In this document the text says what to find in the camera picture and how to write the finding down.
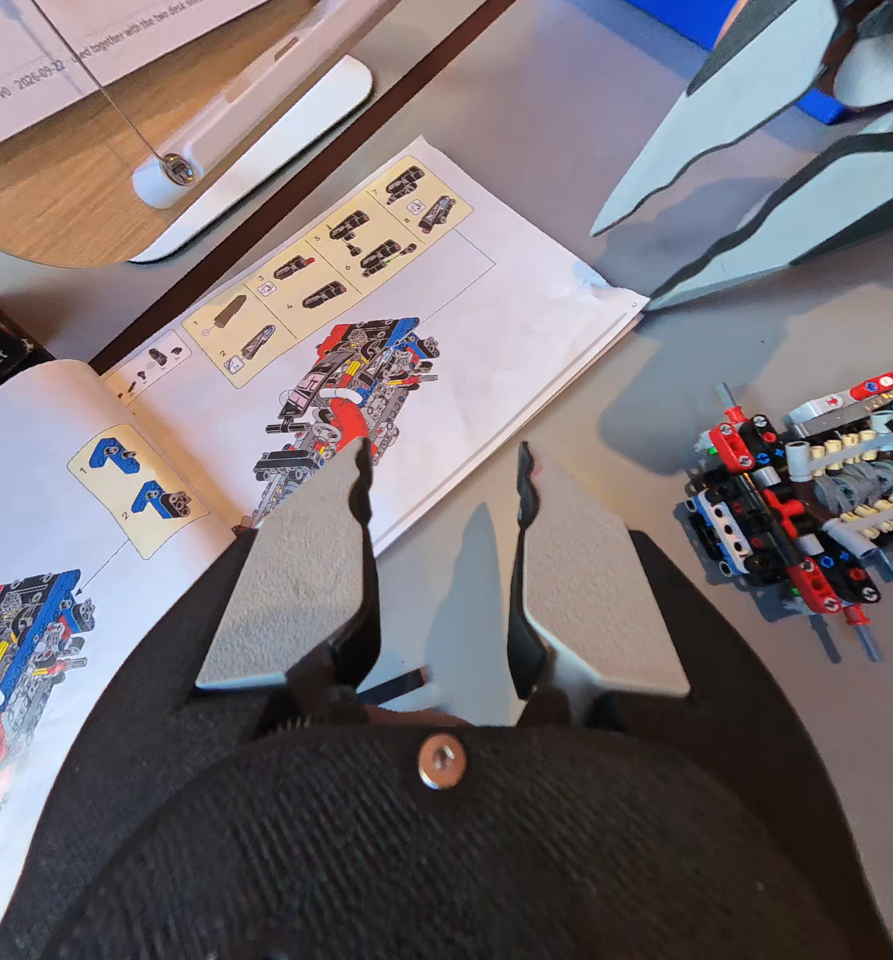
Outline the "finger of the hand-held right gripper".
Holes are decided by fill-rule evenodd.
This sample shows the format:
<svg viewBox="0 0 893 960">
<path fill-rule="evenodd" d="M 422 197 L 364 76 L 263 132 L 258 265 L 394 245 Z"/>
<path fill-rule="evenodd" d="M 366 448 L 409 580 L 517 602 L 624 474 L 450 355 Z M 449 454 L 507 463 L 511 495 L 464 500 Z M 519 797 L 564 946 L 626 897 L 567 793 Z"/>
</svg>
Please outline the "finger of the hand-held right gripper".
<svg viewBox="0 0 893 960">
<path fill-rule="evenodd" d="M 839 139 L 650 295 L 662 310 L 893 230 L 893 134 Z"/>
<path fill-rule="evenodd" d="M 604 204 L 605 234 L 701 157 L 738 143 L 807 94 L 848 1 L 742 1 L 688 89 Z"/>
</svg>

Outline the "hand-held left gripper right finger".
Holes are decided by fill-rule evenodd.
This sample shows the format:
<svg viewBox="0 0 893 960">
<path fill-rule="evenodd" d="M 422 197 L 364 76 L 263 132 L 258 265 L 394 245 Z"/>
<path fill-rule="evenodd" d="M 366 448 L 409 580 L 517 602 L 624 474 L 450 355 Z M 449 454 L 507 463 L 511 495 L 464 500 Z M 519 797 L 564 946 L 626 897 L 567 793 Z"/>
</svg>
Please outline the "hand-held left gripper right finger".
<svg viewBox="0 0 893 960">
<path fill-rule="evenodd" d="M 528 442 L 517 451 L 508 664 L 516 695 L 683 699 L 691 684 L 621 518 Z"/>
</svg>

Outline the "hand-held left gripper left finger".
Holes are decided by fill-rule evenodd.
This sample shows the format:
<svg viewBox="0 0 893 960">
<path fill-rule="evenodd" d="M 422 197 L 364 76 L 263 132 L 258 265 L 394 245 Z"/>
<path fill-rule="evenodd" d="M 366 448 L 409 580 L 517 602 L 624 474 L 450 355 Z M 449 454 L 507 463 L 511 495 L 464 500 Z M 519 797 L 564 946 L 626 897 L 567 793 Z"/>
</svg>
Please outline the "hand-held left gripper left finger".
<svg viewBox="0 0 893 960">
<path fill-rule="evenodd" d="M 371 485 L 360 437 L 262 521 L 197 689 L 286 686 L 308 667 L 355 688 L 367 678 L 381 654 Z"/>
</svg>

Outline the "toy brick car chassis model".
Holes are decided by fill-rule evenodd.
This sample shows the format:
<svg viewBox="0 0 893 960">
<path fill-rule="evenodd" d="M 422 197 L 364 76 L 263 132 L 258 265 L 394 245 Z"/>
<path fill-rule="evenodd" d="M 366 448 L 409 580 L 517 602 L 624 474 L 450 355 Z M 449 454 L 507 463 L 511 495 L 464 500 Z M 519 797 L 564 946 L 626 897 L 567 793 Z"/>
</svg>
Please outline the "toy brick car chassis model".
<svg viewBox="0 0 893 960">
<path fill-rule="evenodd" d="M 872 662 L 868 608 L 893 581 L 893 369 L 792 410 L 747 414 L 720 383 L 721 420 L 695 451 L 686 513 L 720 573 L 792 614 L 843 617 Z"/>
</svg>

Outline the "grey desk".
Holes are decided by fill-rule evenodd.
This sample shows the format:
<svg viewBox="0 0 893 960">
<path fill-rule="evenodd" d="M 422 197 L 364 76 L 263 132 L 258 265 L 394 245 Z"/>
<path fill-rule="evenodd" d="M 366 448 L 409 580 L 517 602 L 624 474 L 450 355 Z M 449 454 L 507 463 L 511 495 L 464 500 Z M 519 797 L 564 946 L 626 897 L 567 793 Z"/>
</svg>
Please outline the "grey desk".
<svg viewBox="0 0 893 960">
<path fill-rule="evenodd" d="M 423 135 L 609 282 L 652 292 L 734 230 L 837 131 L 801 111 L 701 160 L 631 220 L 597 212 L 703 52 L 626 1 L 404 1 L 355 49 L 377 97 L 206 236 L 152 267 L 68 271 L 0 253 L 0 308 L 62 357 L 111 366 L 200 294 L 306 225 Z M 773 673 L 814 738 L 893 938 L 893 582 L 873 612 L 884 660 L 719 578 L 680 503 L 727 381 L 777 420 L 893 369 L 893 232 L 641 321 L 526 437 L 645 532 Z"/>
</svg>

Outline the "blue storage bin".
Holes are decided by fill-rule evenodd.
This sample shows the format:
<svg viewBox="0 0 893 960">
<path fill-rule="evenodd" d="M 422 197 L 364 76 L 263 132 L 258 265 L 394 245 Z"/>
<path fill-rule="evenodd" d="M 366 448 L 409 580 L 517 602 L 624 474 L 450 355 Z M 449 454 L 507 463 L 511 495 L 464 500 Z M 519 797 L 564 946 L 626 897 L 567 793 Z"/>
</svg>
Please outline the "blue storage bin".
<svg viewBox="0 0 893 960">
<path fill-rule="evenodd" d="M 699 45 L 703 50 L 714 49 L 727 27 L 736 1 L 630 1 L 630 4 L 660 23 L 675 30 L 679 35 Z M 813 89 L 803 96 L 796 107 L 824 124 L 846 120 L 850 108 L 833 96 Z"/>
</svg>

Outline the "building instruction booklet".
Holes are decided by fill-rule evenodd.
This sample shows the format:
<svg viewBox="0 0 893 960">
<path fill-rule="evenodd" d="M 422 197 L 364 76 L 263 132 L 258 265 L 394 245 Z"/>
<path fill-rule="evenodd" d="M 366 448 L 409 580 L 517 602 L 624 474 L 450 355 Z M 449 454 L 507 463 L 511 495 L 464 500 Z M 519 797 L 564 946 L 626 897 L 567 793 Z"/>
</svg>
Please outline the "building instruction booklet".
<svg viewBox="0 0 893 960">
<path fill-rule="evenodd" d="M 106 376 L 0 387 L 0 922 L 117 670 L 234 535 L 368 442 L 392 545 L 636 323 L 426 138 Z"/>
</svg>

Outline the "white sign stand base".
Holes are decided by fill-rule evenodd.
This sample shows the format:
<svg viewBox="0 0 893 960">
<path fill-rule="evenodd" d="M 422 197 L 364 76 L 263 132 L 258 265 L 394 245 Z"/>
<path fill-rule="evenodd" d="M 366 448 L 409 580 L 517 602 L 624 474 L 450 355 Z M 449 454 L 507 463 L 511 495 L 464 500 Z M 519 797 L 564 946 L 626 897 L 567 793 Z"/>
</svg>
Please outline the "white sign stand base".
<svg viewBox="0 0 893 960">
<path fill-rule="evenodd" d="M 356 113 L 373 97 L 374 87 L 375 78 L 370 67 L 353 56 L 345 56 L 130 262 L 156 262 L 187 246 L 312 143 Z"/>
</svg>

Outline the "wooden board instruction sign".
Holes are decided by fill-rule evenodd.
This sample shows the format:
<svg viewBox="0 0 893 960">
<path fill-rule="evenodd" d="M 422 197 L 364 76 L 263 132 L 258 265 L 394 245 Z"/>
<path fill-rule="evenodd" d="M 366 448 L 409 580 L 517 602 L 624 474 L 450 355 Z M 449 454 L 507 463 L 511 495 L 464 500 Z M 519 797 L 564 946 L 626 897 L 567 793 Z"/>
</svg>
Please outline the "wooden board instruction sign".
<svg viewBox="0 0 893 960">
<path fill-rule="evenodd" d="M 213 134 L 218 157 L 185 186 L 166 160 L 195 167 L 181 130 L 206 120 L 208 102 L 229 107 L 262 55 L 290 50 L 315 1 L 264 1 L 174 52 L 91 91 L 0 142 L 0 253 L 47 267 L 92 268 L 144 251 L 293 105 L 297 81 L 258 119 L 233 107 L 233 132 Z"/>
</svg>

